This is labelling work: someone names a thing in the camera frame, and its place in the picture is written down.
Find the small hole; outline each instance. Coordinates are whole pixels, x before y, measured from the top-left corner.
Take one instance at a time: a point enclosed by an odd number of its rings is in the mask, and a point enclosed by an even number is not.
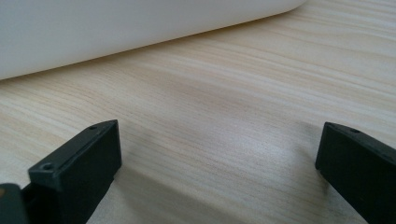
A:
[[[54,166],[53,166],[53,164],[50,163],[50,162],[41,165],[41,169],[43,169],[43,170],[52,170],[53,168],[54,168]]]
[[[360,133],[358,130],[356,130],[356,129],[350,129],[350,131],[351,132],[353,132],[353,133]]]

